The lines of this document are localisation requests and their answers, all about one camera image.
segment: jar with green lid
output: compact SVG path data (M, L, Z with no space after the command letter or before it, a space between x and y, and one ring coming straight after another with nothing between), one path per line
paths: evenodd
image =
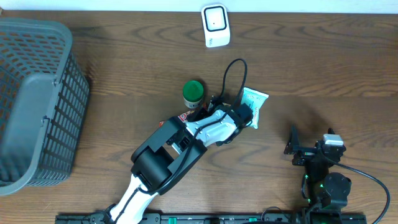
M187 82L182 89L184 104L191 109L197 108L201 104L204 94L203 85L195 80Z

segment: basket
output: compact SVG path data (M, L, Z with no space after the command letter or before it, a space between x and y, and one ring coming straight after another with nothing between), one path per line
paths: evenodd
M0 195L70 176L89 95L58 22L0 19Z

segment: green bottle cap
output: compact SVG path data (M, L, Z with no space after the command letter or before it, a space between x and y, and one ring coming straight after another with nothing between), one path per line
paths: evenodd
M182 89L183 97L189 102L197 102L203 98L203 85L195 80L191 80L184 85Z

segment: wooden table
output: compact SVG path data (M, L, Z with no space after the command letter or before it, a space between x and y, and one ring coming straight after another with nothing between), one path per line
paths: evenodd
M93 80L75 168L55 187L30 187L0 200L0 223L53 223L55 215L90 213L117 203L130 156L159 121L186 111L183 84L221 91L223 73L245 58L246 86L270 95L259 129L208 152L149 208L166 213L262 212L306 206L303 167L283 155L291 124L311 146L333 127L345 140L343 164L380 178L392 201L383 223L398 219L398 21L393 15L231 13L231 43L205 47L199 13L4 11L2 17L60 21ZM243 66L226 83L234 96ZM333 167L352 182L346 212L369 223L386 196L377 183Z

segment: white wall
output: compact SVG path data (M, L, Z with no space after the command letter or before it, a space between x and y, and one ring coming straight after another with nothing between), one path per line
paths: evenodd
M398 13L398 0L0 0L7 9L186 11L222 3L229 12Z

